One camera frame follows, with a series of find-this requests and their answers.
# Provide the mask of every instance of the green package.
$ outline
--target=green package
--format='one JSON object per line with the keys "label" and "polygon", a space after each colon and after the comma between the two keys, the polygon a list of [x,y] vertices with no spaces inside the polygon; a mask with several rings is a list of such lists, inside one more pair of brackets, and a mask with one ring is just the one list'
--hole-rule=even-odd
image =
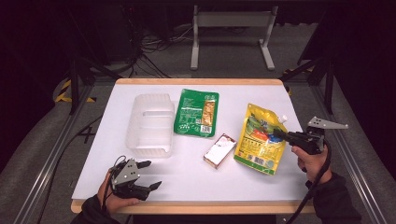
{"label": "green package", "polygon": [[174,132],[211,137],[215,135],[219,94],[183,89],[177,107]]}

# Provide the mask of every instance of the hand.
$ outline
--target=hand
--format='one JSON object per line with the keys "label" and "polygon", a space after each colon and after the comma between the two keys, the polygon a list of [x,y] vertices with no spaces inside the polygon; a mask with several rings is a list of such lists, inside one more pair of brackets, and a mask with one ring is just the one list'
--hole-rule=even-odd
{"label": "hand", "polygon": [[[326,146],[324,146],[324,150],[322,153],[317,154],[317,155],[309,155],[306,153],[304,150],[302,150],[300,147],[293,146],[291,147],[291,151],[294,152],[297,157],[298,157],[298,166],[300,169],[305,169],[306,170],[306,178],[314,182],[315,177],[317,177],[317,174],[322,167],[323,163],[326,161],[326,156],[328,149]],[[323,174],[322,178],[319,180],[319,184],[326,183],[332,178],[332,171],[329,167],[329,169]]]}
{"label": "hand", "polygon": [[[102,183],[102,185],[100,186],[100,188],[98,190],[97,197],[99,199],[101,206],[103,204],[103,196],[105,194],[105,189],[106,189],[107,181],[109,178],[110,178],[110,172],[107,172],[105,181]],[[132,205],[139,203],[139,200],[136,198],[122,199],[122,198],[117,197],[116,195],[114,195],[112,193],[110,186],[108,187],[108,190],[107,190],[107,196],[108,196],[108,198],[106,199],[106,209],[109,214],[115,213],[117,210],[119,210],[122,207],[132,206]]]}

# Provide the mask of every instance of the plastic food container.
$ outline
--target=plastic food container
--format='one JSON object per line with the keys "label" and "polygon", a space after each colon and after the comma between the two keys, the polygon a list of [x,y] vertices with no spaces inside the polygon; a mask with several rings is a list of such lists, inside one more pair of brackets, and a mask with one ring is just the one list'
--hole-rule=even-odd
{"label": "plastic food container", "polygon": [[168,158],[172,152],[175,106],[169,94],[141,94],[134,98],[126,146],[136,158]]}

